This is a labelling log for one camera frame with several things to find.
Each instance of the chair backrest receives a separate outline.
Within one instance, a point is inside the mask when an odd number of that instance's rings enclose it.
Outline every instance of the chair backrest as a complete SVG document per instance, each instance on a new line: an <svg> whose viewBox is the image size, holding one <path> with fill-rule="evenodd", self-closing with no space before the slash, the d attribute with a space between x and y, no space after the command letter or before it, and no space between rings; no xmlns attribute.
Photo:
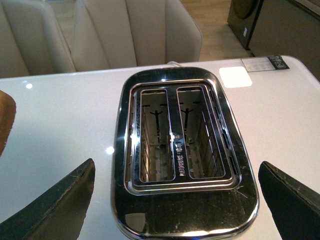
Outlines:
<svg viewBox="0 0 320 240"><path fill-rule="evenodd" d="M75 72L51 6L0 0L0 78Z"/></svg>
<svg viewBox="0 0 320 240"><path fill-rule="evenodd" d="M76 0L77 71L199 60L202 36L179 0Z"/></svg>

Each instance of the brown object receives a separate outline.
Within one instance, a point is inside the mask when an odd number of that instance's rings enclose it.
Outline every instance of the brown object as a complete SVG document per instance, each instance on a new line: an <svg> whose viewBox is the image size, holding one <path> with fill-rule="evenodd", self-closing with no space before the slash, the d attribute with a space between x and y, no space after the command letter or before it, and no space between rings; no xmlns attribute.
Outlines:
<svg viewBox="0 0 320 240"><path fill-rule="evenodd" d="M0 156L7 144L16 115L15 100L0 90Z"/></svg>

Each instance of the toaster heating element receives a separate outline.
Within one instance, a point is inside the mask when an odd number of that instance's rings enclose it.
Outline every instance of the toaster heating element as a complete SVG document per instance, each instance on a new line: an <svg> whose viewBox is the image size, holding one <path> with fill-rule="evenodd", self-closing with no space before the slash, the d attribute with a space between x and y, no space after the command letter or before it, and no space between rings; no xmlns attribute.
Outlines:
<svg viewBox="0 0 320 240"><path fill-rule="evenodd" d="M246 229L258 192L216 77L201 68L139 72L119 106L111 202L131 239L216 239Z"/></svg>

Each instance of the dark appliance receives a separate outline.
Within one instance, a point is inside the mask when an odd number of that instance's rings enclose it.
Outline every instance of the dark appliance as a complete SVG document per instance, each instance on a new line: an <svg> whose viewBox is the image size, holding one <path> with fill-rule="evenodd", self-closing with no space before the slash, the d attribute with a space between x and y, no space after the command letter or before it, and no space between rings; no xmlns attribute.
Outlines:
<svg viewBox="0 0 320 240"><path fill-rule="evenodd" d="M264 0L231 0L228 24L243 47L248 50Z"/></svg>

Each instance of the toaster slot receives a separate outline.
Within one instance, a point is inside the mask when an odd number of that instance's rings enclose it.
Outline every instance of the toaster slot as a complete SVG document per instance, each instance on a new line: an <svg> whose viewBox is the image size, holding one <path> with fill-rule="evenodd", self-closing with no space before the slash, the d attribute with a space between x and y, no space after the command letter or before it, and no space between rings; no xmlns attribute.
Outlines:
<svg viewBox="0 0 320 240"><path fill-rule="evenodd" d="M140 119L140 180L173 180L174 166L166 90L151 89L141 92Z"/></svg>
<svg viewBox="0 0 320 240"><path fill-rule="evenodd" d="M189 174L194 179L220 178L224 165L215 136L210 101L201 86L177 90Z"/></svg>

